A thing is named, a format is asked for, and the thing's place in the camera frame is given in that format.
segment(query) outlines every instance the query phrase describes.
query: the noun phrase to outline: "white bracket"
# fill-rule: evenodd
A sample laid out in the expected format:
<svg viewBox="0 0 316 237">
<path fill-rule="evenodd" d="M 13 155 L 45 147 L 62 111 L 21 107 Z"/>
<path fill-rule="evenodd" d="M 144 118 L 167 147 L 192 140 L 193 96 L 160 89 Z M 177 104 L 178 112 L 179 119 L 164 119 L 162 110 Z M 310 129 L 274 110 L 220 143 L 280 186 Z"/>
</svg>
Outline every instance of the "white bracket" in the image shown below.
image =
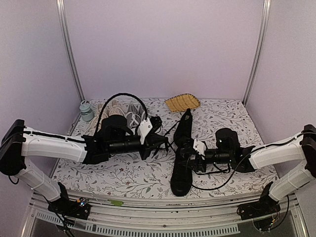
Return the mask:
<svg viewBox="0 0 316 237">
<path fill-rule="evenodd" d="M 206 145 L 203 142 L 199 141 L 198 139 L 194 139 L 193 149 L 196 150 L 197 153 L 202 155 L 202 159 L 205 159 L 204 151 L 206 150 Z"/>
<path fill-rule="evenodd" d="M 152 123 L 150 122 L 150 119 L 143 120 L 137 130 L 137 134 L 140 135 L 140 144 L 144 144 L 145 138 L 150 132 L 150 130 L 153 128 Z"/>
</svg>

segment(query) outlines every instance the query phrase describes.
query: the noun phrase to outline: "woven placemat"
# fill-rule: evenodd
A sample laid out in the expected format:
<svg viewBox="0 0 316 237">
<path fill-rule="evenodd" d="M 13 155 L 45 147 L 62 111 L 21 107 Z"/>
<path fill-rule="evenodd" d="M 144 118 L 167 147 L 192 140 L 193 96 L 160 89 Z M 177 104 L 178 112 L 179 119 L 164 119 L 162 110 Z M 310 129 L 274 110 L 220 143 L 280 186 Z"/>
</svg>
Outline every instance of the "woven placemat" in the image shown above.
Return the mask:
<svg viewBox="0 0 316 237">
<path fill-rule="evenodd" d="M 187 109 L 196 109 L 201 105 L 200 101 L 191 94 L 182 94 L 165 101 L 169 109 L 174 112 L 181 112 Z"/>
</svg>

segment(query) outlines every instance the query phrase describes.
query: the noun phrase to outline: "jar lid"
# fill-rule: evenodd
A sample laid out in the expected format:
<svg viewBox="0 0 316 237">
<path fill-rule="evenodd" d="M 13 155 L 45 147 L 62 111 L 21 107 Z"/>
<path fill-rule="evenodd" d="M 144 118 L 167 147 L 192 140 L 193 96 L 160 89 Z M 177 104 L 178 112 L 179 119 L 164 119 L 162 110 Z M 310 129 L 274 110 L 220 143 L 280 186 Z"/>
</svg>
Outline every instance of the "jar lid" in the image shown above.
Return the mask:
<svg viewBox="0 0 316 237">
<path fill-rule="evenodd" d="M 88 101 L 86 100 L 83 100 L 81 103 L 80 103 L 80 106 L 79 106 L 79 109 L 80 111 L 82 112 L 88 112 L 91 108 L 91 105 L 89 104 Z"/>
</svg>

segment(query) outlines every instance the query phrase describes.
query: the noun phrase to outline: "small glass jar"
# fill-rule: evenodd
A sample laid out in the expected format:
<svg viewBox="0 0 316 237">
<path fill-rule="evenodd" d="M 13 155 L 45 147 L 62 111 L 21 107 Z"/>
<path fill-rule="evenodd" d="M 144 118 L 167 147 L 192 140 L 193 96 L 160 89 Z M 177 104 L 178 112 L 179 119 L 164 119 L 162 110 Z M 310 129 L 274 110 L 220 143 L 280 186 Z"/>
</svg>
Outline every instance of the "small glass jar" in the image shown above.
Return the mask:
<svg viewBox="0 0 316 237">
<path fill-rule="evenodd" d="M 94 112 L 88 101 L 83 100 L 80 103 L 79 109 L 83 121 L 89 122 L 94 118 Z"/>
</svg>

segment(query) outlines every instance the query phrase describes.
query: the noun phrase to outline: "green tape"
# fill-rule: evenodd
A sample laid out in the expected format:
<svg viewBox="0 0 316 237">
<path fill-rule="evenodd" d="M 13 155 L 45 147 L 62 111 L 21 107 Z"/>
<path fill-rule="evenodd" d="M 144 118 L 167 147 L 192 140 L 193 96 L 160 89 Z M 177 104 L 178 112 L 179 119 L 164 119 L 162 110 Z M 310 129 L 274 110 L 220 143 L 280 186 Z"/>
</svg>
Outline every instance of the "green tape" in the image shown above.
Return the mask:
<svg viewBox="0 0 316 237">
<path fill-rule="evenodd" d="M 114 206 L 122 206 L 124 202 L 122 201 L 116 201 L 116 200 L 109 200 L 111 202 L 111 204 L 113 204 Z"/>
</svg>

